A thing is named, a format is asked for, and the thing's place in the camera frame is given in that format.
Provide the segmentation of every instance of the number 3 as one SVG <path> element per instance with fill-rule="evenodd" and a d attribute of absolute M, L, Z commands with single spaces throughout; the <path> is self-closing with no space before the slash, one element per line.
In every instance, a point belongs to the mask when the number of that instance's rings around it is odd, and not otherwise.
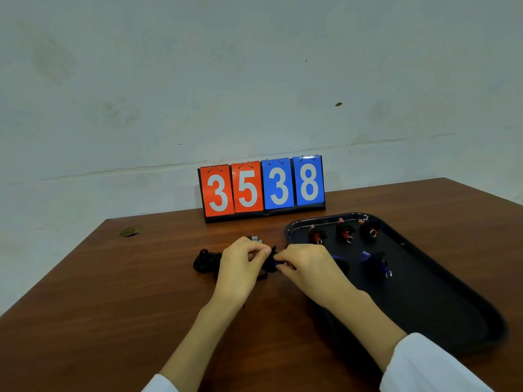
<path fill-rule="evenodd" d="M 276 188 L 281 189 L 282 196 L 281 196 L 281 198 L 278 198 L 276 196 L 276 194 L 273 194 L 270 196 L 270 198 L 276 205 L 283 205 L 287 201 L 287 198 L 289 197 L 289 190 L 287 189 L 287 186 L 284 185 L 286 176 L 285 176 L 285 172 L 283 169 L 274 168 L 274 169 L 271 169 L 271 171 L 269 173 L 269 178 L 274 179 L 276 174 L 280 177 L 280 180 L 276 183 Z"/>
<path fill-rule="evenodd" d="M 256 187 L 254 187 L 254 184 L 245 182 L 245 179 L 247 177 L 254 177 L 254 171 L 253 170 L 242 170 L 239 173 L 238 191 L 245 191 L 245 190 L 251 191 L 251 200 L 246 201 L 245 198 L 239 198 L 239 202 L 240 202 L 240 204 L 242 204 L 245 207 L 251 207 L 258 200 L 258 191 L 256 190 Z"/>
<path fill-rule="evenodd" d="M 227 205 L 229 204 L 229 200 L 227 199 L 227 195 L 225 192 L 223 192 L 223 189 L 226 186 L 226 182 L 219 174 L 213 174 L 209 181 L 207 182 L 207 185 L 210 185 L 211 187 L 214 185 L 214 182 L 218 182 L 218 188 L 214 191 L 215 195 L 219 195 L 222 199 L 222 204 L 217 205 L 216 202 L 210 202 L 209 205 L 212 207 L 212 209 L 216 212 L 222 212 L 227 208 Z"/>
<path fill-rule="evenodd" d="M 311 176 L 307 177 L 306 171 L 311 171 Z M 300 177 L 303 179 L 303 183 L 301 184 L 301 196 L 306 201 L 312 201 L 318 196 L 318 183 L 314 181 L 314 178 L 316 177 L 316 168 L 312 164 L 304 164 L 300 169 Z M 307 194 L 307 186 L 312 186 L 312 194 Z"/>

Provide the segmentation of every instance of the scoreboard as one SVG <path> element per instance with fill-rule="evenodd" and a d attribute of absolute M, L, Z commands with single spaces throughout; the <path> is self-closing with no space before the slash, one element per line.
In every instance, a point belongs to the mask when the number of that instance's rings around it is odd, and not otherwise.
<path fill-rule="evenodd" d="M 206 223 L 325 209 L 320 155 L 198 169 Z"/>

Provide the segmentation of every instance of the wooden table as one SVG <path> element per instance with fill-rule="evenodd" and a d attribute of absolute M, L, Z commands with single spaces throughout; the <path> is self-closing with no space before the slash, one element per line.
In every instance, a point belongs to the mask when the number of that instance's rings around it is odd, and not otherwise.
<path fill-rule="evenodd" d="M 383 218 L 487 298 L 511 336 L 461 358 L 496 391 L 523 390 L 523 206 L 447 179 L 326 194 L 327 210 L 206 225 L 201 209 L 103 222 L 0 318 L 2 391 L 140 391 L 211 297 L 192 263 L 242 235 L 285 245 L 289 222 L 344 212 Z M 141 232 L 122 238 L 121 230 Z M 308 302 L 279 273 L 256 284 L 202 390 L 377 390 L 334 356 Z"/>

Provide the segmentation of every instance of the black plastic tray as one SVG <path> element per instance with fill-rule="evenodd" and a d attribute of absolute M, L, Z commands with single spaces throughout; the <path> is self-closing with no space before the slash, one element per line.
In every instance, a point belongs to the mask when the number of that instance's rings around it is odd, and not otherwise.
<path fill-rule="evenodd" d="M 354 243 L 336 240 L 336 222 L 340 217 L 351 221 L 356 229 Z M 367 244 L 359 238 L 360 219 L 379 223 L 374 243 Z M 346 276 L 350 282 L 369 293 L 381 310 L 407 333 L 421 333 L 455 356 L 489 350 L 506 340 L 507 323 L 491 303 L 383 220 L 364 213 L 299 220 L 285 228 L 287 243 L 309 243 L 311 225 L 327 233 L 324 246 L 330 254 L 349 264 Z M 380 283 L 369 281 L 361 264 L 362 251 L 385 252 L 392 277 Z M 355 344 L 359 345 L 354 336 L 330 312 L 319 310 L 332 342 L 342 354 L 350 351 L 353 355 Z"/>

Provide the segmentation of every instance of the red number card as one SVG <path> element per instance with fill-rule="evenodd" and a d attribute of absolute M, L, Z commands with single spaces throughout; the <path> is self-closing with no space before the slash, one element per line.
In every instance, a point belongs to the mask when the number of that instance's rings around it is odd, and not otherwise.
<path fill-rule="evenodd" d="M 232 164 L 232 187 L 236 212 L 263 210 L 260 162 Z"/>
<path fill-rule="evenodd" d="M 207 217 L 234 213 L 229 165 L 200 168 L 203 209 Z"/>

